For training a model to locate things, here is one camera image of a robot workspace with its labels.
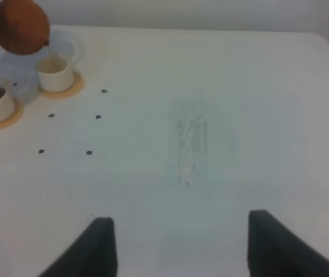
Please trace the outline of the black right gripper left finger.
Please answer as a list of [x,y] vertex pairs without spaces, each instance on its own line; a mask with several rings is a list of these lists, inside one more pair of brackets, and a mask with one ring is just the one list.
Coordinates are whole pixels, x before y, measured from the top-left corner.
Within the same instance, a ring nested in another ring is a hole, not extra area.
[[41,276],[117,276],[112,218],[96,218]]

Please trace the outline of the black right gripper right finger pad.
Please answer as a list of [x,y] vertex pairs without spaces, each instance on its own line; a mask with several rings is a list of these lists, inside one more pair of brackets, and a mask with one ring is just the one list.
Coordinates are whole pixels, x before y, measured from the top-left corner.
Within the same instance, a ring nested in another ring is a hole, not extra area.
[[248,217],[250,276],[329,276],[329,260],[266,210]]

